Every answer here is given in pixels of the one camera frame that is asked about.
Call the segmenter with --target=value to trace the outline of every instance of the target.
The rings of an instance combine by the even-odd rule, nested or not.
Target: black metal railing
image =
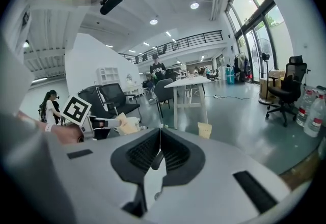
[[[178,39],[175,42],[166,43],[162,46],[158,46],[151,50],[148,50],[144,52],[142,55],[137,55],[137,56],[126,55],[126,54],[121,54],[121,55],[124,55],[125,58],[130,60],[132,63],[138,64],[148,60],[149,58],[152,59],[152,56],[154,54],[163,55],[172,51],[178,51],[179,49],[185,47],[191,47],[191,46],[196,46],[196,45],[215,42],[215,41],[222,41],[222,40],[223,40],[222,31],[211,31],[211,32],[201,33],[190,37]]]

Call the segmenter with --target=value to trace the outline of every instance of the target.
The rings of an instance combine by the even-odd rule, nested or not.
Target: fluorescent light
[[[156,25],[158,23],[157,19],[152,19],[150,21],[151,25]]]
[[[199,7],[199,4],[198,4],[198,3],[192,3],[192,4],[190,5],[190,7],[191,7],[193,10],[195,10],[195,9],[197,9],[197,8]]]
[[[47,80],[47,77],[34,80],[32,83],[41,82]]]

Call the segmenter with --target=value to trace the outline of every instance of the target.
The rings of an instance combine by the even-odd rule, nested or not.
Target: black hair
[[[46,111],[46,102],[49,100],[51,95],[57,95],[55,90],[50,90],[49,92],[46,93],[43,102],[40,105],[40,116],[45,116],[45,111]]]

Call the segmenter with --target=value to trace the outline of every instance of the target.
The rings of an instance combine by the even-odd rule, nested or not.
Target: bottle label
[[[298,114],[304,117],[305,113],[306,113],[306,111],[302,107],[300,107]]]
[[[316,127],[320,127],[320,126],[321,126],[321,123],[322,123],[322,119],[318,119],[318,118],[315,118],[315,119],[312,121],[312,125],[313,125],[313,126],[316,126]]]

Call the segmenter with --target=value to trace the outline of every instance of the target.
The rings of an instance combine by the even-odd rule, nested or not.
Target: gray floor
[[[212,125],[211,139],[228,143],[240,148],[243,152],[267,166],[276,174],[281,174],[307,157],[320,143],[325,129],[319,137],[311,138],[303,132],[292,116],[288,115],[288,127],[283,127],[281,113],[271,114],[265,119],[266,106],[258,102],[259,86],[245,83],[227,85],[223,82],[205,84],[208,123]],[[183,90],[178,89],[180,102],[183,101]],[[251,98],[239,100],[228,97],[215,99],[213,95]],[[149,104],[150,95],[138,98],[141,104],[142,123],[150,128],[159,127],[161,119],[157,106]],[[164,105],[163,123],[174,128],[173,102],[171,109]],[[139,117],[133,111],[128,117]],[[178,130],[198,134],[197,122],[201,122],[200,108],[178,109]]]

